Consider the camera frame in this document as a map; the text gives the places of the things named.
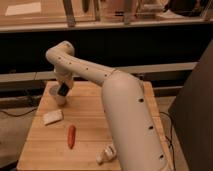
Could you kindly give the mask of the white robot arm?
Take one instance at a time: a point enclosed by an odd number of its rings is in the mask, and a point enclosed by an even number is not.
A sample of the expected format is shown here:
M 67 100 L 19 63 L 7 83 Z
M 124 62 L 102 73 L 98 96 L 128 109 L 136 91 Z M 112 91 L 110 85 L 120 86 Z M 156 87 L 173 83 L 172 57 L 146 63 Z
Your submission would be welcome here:
M 150 114 L 141 80 L 121 70 L 76 58 L 63 41 L 46 51 L 57 79 L 70 88 L 73 74 L 101 87 L 104 113 L 121 171 L 173 171 Z

